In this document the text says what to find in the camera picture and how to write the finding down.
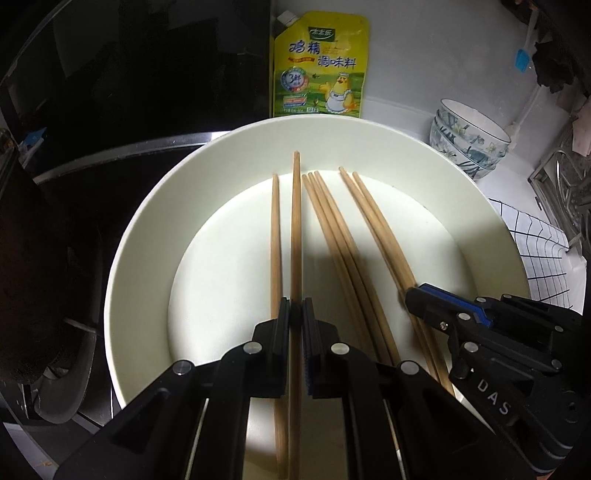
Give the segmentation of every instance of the metal rack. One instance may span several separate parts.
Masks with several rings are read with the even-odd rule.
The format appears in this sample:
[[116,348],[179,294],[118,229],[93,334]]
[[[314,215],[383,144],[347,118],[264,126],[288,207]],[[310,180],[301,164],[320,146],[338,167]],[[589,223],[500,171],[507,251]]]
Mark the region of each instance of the metal rack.
[[528,180],[550,223],[582,254],[591,251],[591,158],[573,152],[572,139],[569,126]]

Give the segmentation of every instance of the stacked bowl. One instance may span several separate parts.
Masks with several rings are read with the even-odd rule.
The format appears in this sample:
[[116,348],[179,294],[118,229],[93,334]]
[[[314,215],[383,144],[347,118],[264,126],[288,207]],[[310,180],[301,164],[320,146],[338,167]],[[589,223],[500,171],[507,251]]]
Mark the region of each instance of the stacked bowl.
[[429,144],[472,180],[493,171],[511,139],[486,115],[463,103],[444,99],[433,119]]

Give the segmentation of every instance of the blue spatula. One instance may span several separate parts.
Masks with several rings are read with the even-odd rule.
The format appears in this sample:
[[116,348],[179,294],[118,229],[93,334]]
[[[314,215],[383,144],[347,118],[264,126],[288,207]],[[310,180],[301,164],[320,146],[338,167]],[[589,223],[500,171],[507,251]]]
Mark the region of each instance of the blue spatula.
[[521,73],[525,72],[525,69],[530,64],[531,57],[527,50],[530,48],[531,36],[534,32],[535,24],[538,21],[539,14],[539,10],[532,10],[530,15],[530,23],[527,25],[525,43],[523,48],[520,48],[517,51],[517,55],[515,55],[515,68],[517,68],[517,70],[519,70]]

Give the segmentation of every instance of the white countertop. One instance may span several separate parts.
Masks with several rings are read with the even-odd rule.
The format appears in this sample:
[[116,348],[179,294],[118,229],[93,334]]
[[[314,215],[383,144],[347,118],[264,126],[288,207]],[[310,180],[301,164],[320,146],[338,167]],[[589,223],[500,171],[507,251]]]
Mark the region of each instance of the white countertop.
[[[428,143],[428,133],[433,115],[433,113],[411,109],[404,105],[367,98],[362,117],[396,128]],[[538,205],[535,193],[527,180],[533,171],[534,168],[530,163],[509,153],[497,165],[494,172],[478,180],[476,185],[488,198],[506,203],[517,210],[548,222],[548,217]],[[572,248],[563,256],[561,263],[566,272],[572,308],[582,313],[587,262],[576,249]]]

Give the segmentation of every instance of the cartoon chicken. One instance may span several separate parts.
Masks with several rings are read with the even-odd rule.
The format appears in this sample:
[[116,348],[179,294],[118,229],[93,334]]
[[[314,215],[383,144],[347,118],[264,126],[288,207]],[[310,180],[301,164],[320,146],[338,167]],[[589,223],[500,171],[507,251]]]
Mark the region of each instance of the cartoon chicken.
[[333,86],[326,82],[320,85],[321,93],[324,93],[326,109],[331,113],[345,113],[357,106],[353,91],[349,85],[349,74],[340,72]]

